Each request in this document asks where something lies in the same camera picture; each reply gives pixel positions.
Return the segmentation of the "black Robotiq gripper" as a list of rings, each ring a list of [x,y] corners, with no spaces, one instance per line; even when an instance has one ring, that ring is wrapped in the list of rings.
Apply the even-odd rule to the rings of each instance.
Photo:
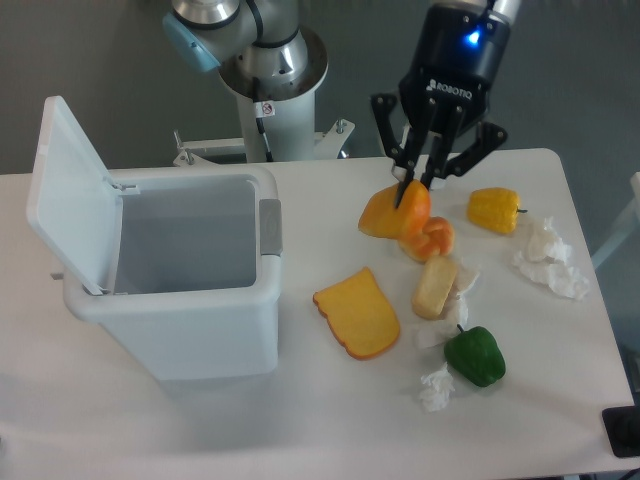
[[[434,179],[461,177],[503,145],[507,131],[479,122],[475,141],[449,157],[453,142],[488,111],[489,92],[511,33],[509,1],[435,1],[427,10],[409,71],[400,81],[400,100],[411,127],[418,132],[430,100],[435,110],[429,132],[434,140],[420,181],[430,189]],[[414,179],[415,162],[396,139],[391,113],[398,97],[378,93],[370,105],[385,155],[398,181],[398,209]]]

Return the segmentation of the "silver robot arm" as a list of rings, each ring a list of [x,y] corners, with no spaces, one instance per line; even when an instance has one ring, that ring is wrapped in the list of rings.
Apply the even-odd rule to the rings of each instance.
[[[382,148],[404,194],[420,157],[424,185],[462,176],[501,146],[506,131],[486,120],[489,95],[519,5],[435,1],[407,74],[370,105]],[[176,1],[163,20],[181,58],[216,71],[235,95],[250,162],[329,159],[352,131],[315,129],[315,93],[328,59],[299,21],[294,1]]]

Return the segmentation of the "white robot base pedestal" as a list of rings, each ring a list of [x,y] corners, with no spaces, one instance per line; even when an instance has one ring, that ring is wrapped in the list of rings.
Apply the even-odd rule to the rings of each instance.
[[[218,162],[229,155],[243,155],[248,163],[344,158],[355,124],[339,118],[325,132],[315,129],[316,91],[327,71],[325,45],[305,26],[284,45],[246,47],[218,67],[235,96],[242,136],[183,141],[175,133],[176,162]]]

